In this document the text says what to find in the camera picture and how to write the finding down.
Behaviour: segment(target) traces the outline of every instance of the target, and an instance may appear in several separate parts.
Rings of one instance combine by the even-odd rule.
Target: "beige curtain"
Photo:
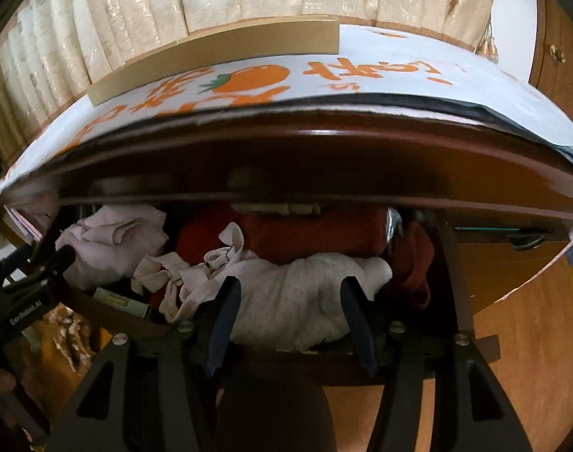
[[[25,0],[0,36],[0,146],[11,158],[129,60],[193,32],[279,15],[331,14],[474,50],[493,0]]]

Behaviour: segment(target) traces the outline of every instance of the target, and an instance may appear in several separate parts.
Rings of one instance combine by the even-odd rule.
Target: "cardboard strip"
[[[88,89],[100,105],[143,85],[230,61],[292,54],[337,54],[339,20],[323,15],[273,17],[216,27],[145,53]]]

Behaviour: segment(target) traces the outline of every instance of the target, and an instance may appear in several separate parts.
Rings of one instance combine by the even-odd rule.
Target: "wooden cabinet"
[[[538,31],[529,82],[573,120],[573,22],[557,0],[538,1]]]

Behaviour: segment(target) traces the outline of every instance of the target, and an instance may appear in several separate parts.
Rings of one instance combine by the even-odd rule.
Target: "folded clothing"
[[[215,298],[225,278],[233,275],[242,288],[242,303],[230,338],[235,343],[305,351],[337,340],[349,332],[341,308],[342,280],[349,275],[357,277],[372,300],[391,278],[388,263],[378,257],[363,260],[317,253],[276,265],[245,249],[242,230],[233,222],[219,239],[225,246],[206,253],[204,263],[181,269],[180,280],[170,277],[159,311],[171,323],[190,319],[201,303]]]
[[[229,204],[217,202],[199,211],[180,230],[176,253],[191,265],[203,261],[205,254],[222,247],[218,235],[230,222],[237,222],[238,212]]]
[[[315,253],[379,257],[387,247],[387,209],[354,205],[320,215],[244,214],[238,220],[246,247],[277,265]]]
[[[396,238],[393,253],[387,257],[393,270],[387,295],[407,307],[417,310],[427,307],[430,290],[426,275],[434,255],[435,248],[423,226],[415,221],[409,223],[403,235]]]
[[[145,255],[159,255],[167,241],[165,214],[150,205],[105,205],[65,229],[56,249],[75,248],[63,274],[72,287],[90,290],[131,277]]]

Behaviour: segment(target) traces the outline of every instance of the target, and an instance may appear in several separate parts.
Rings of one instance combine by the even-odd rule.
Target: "cabinet door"
[[[538,4],[538,22],[544,18],[545,35],[543,38],[538,35],[543,57],[537,89],[573,120],[573,22],[557,0],[544,0],[542,9]]]

